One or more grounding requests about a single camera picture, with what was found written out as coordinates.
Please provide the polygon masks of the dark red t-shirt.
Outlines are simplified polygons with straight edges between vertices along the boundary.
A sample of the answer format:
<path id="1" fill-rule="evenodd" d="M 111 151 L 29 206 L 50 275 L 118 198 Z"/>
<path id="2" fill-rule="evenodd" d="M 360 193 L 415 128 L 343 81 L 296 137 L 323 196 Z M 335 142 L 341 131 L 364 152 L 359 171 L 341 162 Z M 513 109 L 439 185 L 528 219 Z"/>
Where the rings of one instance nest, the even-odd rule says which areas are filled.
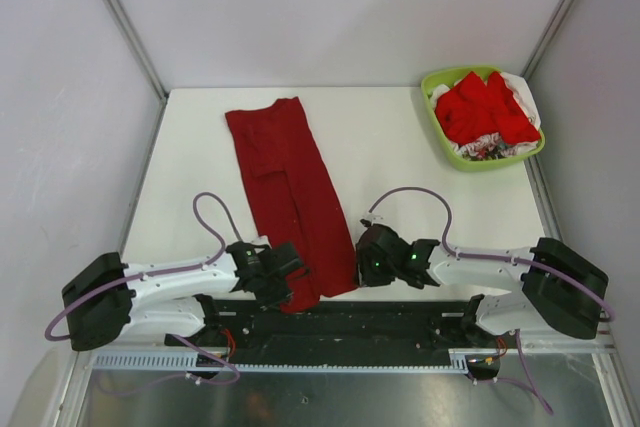
<path id="1" fill-rule="evenodd" d="M 259 234 L 291 242 L 306 275 L 287 277 L 297 313 L 356 288 L 356 254 L 333 183 L 300 100 L 278 99 L 267 108 L 225 114 L 245 194 Z"/>

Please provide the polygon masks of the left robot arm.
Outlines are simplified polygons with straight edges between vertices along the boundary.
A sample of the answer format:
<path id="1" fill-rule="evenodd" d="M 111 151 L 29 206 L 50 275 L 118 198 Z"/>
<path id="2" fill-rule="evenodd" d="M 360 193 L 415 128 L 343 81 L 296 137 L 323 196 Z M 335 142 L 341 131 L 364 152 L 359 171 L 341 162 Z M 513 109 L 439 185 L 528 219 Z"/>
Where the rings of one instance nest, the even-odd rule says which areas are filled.
<path id="1" fill-rule="evenodd" d="M 245 292 L 262 309 L 278 307 L 293 299 L 291 281 L 308 273 L 292 243 L 271 247 L 265 237 L 166 264 L 125 263 L 106 253 L 62 289 L 63 317 L 77 352 L 172 334 L 207 347 L 221 334 L 212 316 L 215 298 Z"/>

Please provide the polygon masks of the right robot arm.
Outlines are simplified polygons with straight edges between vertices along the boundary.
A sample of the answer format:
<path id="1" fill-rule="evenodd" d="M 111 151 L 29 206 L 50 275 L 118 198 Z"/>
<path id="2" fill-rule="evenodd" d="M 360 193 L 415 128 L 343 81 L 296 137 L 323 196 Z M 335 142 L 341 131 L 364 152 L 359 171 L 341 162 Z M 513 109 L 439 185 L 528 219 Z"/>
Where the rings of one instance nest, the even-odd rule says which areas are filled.
<path id="1" fill-rule="evenodd" d="M 492 289 L 490 295 L 473 296 L 463 315 L 461 335 L 473 348 L 484 348 L 512 330 L 543 326 L 579 340 L 596 337 L 609 278 L 556 239 L 542 237 L 531 248 L 463 252 L 435 239 L 407 242 L 369 220 L 363 226 L 356 243 L 362 287 L 401 280 L 416 289 Z"/>

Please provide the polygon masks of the white floral shirt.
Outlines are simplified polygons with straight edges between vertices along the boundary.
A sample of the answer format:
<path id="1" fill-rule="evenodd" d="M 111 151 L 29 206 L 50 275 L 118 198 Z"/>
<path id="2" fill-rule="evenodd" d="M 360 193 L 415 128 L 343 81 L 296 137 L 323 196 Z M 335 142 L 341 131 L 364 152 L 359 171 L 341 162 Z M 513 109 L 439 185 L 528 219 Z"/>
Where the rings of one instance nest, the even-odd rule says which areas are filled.
<path id="1" fill-rule="evenodd" d="M 483 80 L 487 80 L 489 74 L 493 71 L 496 71 L 496 70 L 490 71 L 488 75 L 485 77 L 479 75 L 476 72 L 474 73 L 479 75 Z M 489 134 L 489 135 L 484 135 L 480 137 L 478 140 L 473 141 L 470 144 L 458 145 L 450 141 L 444 134 L 447 144 L 452 149 L 453 154 L 456 157 L 465 161 L 470 161 L 470 162 L 502 160 L 502 159 L 508 159 L 508 158 L 514 158 L 514 157 L 526 155 L 534 151 L 537 147 L 541 145 L 541 142 L 542 142 L 541 118 L 527 82 L 523 78 L 510 73 L 502 72 L 502 74 L 506 80 L 507 86 L 513 91 L 517 103 L 525 112 L 525 114 L 527 115 L 531 123 L 535 127 L 539 128 L 541 139 L 537 143 L 529 142 L 529 143 L 508 145 L 502 140 L 499 134 Z M 432 110 L 434 111 L 434 114 L 435 114 L 435 100 L 438 98 L 438 96 L 448 91 L 449 89 L 453 88 L 464 77 L 456 80 L 452 86 L 448 86 L 446 84 L 439 84 L 433 89 L 431 96 L 429 97 L 429 100 L 432 104 Z"/>

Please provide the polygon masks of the bright red shirt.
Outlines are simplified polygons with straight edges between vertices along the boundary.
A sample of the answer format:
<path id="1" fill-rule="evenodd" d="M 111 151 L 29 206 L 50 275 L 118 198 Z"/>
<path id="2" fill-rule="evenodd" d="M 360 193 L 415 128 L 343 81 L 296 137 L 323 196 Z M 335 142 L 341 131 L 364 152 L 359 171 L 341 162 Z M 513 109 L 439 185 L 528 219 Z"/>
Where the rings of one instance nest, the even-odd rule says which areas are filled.
<path id="1" fill-rule="evenodd" d="M 467 74 L 438 96 L 435 115 L 445 136 L 458 145 L 489 134 L 499 134 L 508 145 L 541 139 L 539 128 L 528 119 L 498 71 L 491 72 L 487 80 L 474 72 Z"/>

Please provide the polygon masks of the green plastic basket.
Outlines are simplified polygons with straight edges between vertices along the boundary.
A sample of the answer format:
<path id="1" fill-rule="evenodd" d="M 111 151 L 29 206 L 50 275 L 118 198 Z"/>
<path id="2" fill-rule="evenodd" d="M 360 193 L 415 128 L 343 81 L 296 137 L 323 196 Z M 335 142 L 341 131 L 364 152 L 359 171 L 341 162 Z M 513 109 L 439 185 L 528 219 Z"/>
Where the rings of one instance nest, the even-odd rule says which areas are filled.
<path id="1" fill-rule="evenodd" d="M 428 118 L 445 156 L 463 172 L 517 164 L 545 146 L 527 81 L 493 66 L 453 67 L 421 81 Z"/>

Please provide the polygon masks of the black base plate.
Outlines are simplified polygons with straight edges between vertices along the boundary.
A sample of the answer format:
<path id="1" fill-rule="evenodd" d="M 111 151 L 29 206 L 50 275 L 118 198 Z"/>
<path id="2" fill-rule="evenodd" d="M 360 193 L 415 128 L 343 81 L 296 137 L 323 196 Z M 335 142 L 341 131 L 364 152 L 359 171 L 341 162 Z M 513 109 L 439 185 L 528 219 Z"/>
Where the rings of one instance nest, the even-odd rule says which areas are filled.
<path id="1" fill-rule="evenodd" d="M 505 335 L 466 323 L 467 304 L 326 301 L 294 314 L 262 310 L 253 301 L 213 300 L 209 323 L 189 342 L 272 360 L 433 360 L 452 349 L 501 353 Z"/>

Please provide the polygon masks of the left corner aluminium post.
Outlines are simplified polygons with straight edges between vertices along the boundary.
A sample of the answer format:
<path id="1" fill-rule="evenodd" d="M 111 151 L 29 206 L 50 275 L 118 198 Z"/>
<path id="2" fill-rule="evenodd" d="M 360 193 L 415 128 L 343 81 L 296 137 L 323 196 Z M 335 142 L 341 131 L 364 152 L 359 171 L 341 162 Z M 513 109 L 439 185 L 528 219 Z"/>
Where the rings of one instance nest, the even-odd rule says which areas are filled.
<path id="1" fill-rule="evenodd" d="M 103 0 L 126 46 L 130 50 L 143 77 L 160 102 L 165 102 L 168 92 L 154 67 L 143 42 L 121 0 Z"/>

